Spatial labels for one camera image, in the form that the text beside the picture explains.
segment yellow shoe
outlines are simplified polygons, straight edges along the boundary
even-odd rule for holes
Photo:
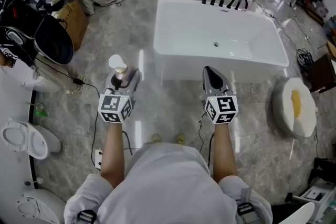
[[[176,144],[185,146],[185,134],[179,133],[176,138]]]
[[[151,138],[152,143],[161,143],[162,138],[158,134],[153,134]]]

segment black equipment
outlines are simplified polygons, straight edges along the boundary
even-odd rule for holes
[[[72,59],[72,40],[50,13],[66,0],[51,6],[45,0],[0,0],[0,45],[8,48],[29,67],[38,52],[59,65]]]

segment bathtub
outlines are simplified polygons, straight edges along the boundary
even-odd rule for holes
[[[211,66],[232,82],[263,82],[288,67],[273,21],[234,6],[159,0],[156,74],[162,80],[202,80],[203,68]]]

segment black and white marker cube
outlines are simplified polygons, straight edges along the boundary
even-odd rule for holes
[[[208,97],[204,109],[213,123],[229,123],[238,114],[237,97],[235,95]]]
[[[123,123],[132,108],[132,102],[128,95],[100,95],[98,111],[105,122]]]

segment gray tile floor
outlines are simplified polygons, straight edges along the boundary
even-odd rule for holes
[[[275,15],[295,43],[292,44],[281,28],[278,29],[285,45],[290,65],[279,75],[261,84],[236,83],[239,114],[230,125],[239,175],[256,191],[276,204],[283,201],[287,192],[300,194],[307,187],[307,179],[316,156],[313,136],[294,140],[283,134],[274,124],[271,113],[271,93],[281,77],[300,77],[296,63],[296,47],[305,47],[313,58],[322,56],[326,42],[322,28],[302,9],[291,9],[284,0],[256,0],[266,12]],[[110,72],[108,59],[120,54],[135,66],[141,65],[144,74],[135,98],[136,107],[124,125],[132,147],[140,147],[154,133],[165,141],[173,141],[179,132],[187,136],[187,144],[201,148],[198,137],[202,85],[192,81],[164,81],[155,75],[153,62],[153,33],[157,0],[129,0],[121,7],[98,8],[91,16],[82,46],[75,53],[73,64],[87,76],[88,82],[100,91]],[[249,9],[262,13],[251,3]],[[310,47],[300,28],[310,37]],[[331,142],[336,137],[335,91],[315,94],[318,108],[318,151],[320,157],[332,155]],[[98,96],[89,86],[74,97],[64,92],[38,94],[37,102],[48,108],[48,118],[36,118],[35,123],[51,130],[61,140],[62,150],[48,159],[36,161],[37,175],[44,177],[47,188],[63,199],[75,193],[89,173],[96,173],[91,160],[91,143],[94,132]],[[204,139],[202,155],[208,158],[209,139],[214,130],[203,118],[201,136]],[[98,118],[94,149],[103,148],[108,125]],[[126,159],[130,153],[125,150]]]

